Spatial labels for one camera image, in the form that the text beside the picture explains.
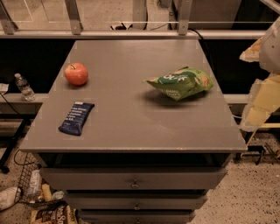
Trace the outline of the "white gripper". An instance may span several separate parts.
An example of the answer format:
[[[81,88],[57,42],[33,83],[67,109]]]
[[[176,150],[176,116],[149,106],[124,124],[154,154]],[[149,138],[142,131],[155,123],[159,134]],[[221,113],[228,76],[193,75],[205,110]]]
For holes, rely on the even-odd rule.
[[[256,79],[242,115],[240,128],[247,132],[259,129],[280,108],[280,17],[239,57],[245,62],[258,62],[271,74],[265,80]]]

